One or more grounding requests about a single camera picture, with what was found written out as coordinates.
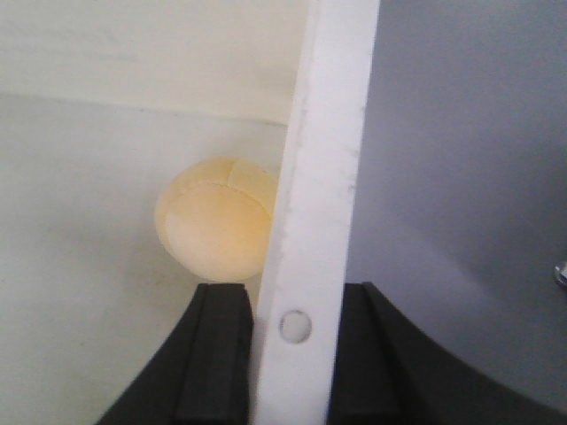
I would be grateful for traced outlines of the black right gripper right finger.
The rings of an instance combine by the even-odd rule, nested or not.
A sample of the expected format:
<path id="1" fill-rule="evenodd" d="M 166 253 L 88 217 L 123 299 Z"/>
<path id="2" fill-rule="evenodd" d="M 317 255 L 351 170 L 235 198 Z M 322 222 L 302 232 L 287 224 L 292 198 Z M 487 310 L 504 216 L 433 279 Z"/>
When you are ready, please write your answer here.
<path id="1" fill-rule="evenodd" d="M 565 413 L 497 383 L 407 319 L 372 283 L 344 287 L 332 424 L 564 424 Z"/>

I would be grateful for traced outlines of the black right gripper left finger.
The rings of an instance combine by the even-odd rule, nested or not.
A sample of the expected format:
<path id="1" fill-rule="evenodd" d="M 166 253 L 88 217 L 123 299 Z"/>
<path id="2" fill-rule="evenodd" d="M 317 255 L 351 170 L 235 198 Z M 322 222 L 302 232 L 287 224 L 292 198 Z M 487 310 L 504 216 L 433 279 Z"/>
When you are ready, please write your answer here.
<path id="1" fill-rule="evenodd" d="M 201 283 L 101 424 L 246 424 L 252 308 L 245 286 Z"/>

